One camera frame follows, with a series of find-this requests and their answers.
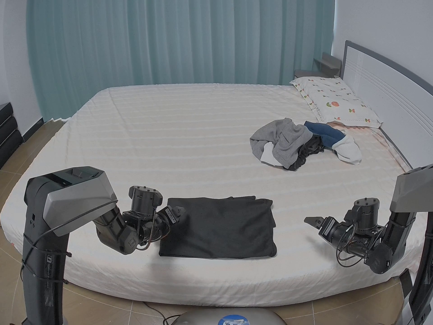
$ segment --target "white fitted sheet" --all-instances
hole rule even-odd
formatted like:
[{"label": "white fitted sheet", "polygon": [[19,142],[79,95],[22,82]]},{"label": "white fitted sheet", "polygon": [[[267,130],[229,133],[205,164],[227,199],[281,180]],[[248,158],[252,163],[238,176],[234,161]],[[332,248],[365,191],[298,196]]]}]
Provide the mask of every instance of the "white fitted sheet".
[{"label": "white fitted sheet", "polygon": [[89,223],[71,233],[72,258],[65,268],[65,278],[85,288],[174,304],[278,306],[380,283],[405,268],[415,273],[425,214],[418,214],[404,258],[383,275],[362,263],[338,266],[335,250],[303,222],[306,216],[342,220],[353,201],[366,196],[380,199],[379,223],[387,222],[395,179],[404,165],[380,131],[347,129],[361,149],[360,165],[346,164],[326,150],[309,156],[296,172],[284,171],[260,163],[249,144],[259,127],[284,117],[295,123],[317,121],[292,86],[105,89],[56,133],[14,187],[1,213],[6,238],[22,251],[23,195],[30,177],[91,165],[106,171],[121,211],[130,208],[132,185],[158,189],[164,204],[169,197],[272,199],[278,253],[245,260],[160,257],[156,243],[146,252],[124,256],[101,244]]}]

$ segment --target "white headboard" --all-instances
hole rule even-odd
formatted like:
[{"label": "white headboard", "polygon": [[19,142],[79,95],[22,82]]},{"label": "white headboard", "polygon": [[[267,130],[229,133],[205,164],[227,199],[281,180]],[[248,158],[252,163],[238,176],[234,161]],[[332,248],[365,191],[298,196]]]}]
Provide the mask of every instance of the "white headboard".
[{"label": "white headboard", "polygon": [[433,86],[380,54],[346,41],[341,78],[383,120],[411,167],[433,163]]}]

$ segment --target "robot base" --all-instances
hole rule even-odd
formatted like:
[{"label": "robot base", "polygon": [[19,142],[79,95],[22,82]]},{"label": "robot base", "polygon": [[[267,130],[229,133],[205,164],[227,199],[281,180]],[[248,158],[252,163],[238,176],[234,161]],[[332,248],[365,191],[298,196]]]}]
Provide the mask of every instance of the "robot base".
[{"label": "robot base", "polygon": [[172,325],[286,325],[277,314],[264,308],[216,308],[187,311]]}]

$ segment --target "gray garment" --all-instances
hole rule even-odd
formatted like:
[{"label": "gray garment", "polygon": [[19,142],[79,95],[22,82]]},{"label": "gray garment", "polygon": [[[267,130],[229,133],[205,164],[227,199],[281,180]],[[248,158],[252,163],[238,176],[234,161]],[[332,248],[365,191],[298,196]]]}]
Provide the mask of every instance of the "gray garment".
[{"label": "gray garment", "polygon": [[249,138],[252,153],[260,160],[263,147],[269,141],[274,144],[272,154],[286,169],[298,158],[298,149],[313,137],[302,124],[295,125],[290,118],[279,119],[258,129]]}]

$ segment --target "black garment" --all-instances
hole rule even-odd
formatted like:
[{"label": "black garment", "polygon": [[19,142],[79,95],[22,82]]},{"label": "black garment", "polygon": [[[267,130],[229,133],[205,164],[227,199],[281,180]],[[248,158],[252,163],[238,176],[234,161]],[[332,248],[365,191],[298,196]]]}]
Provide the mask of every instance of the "black garment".
[{"label": "black garment", "polygon": [[161,240],[160,256],[243,259],[277,253],[271,200],[169,198],[167,204],[186,213]]},{"label": "black garment", "polygon": [[286,170],[296,171],[302,165],[305,164],[307,156],[311,154],[318,154],[319,152],[323,152],[324,149],[325,147],[323,146],[322,136],[313,135],[313,137],[310,138],[310,140],[306,144],[299,147],[298,159],[296,159],[296,161],[292,165],[290,165],[289,168]]}]

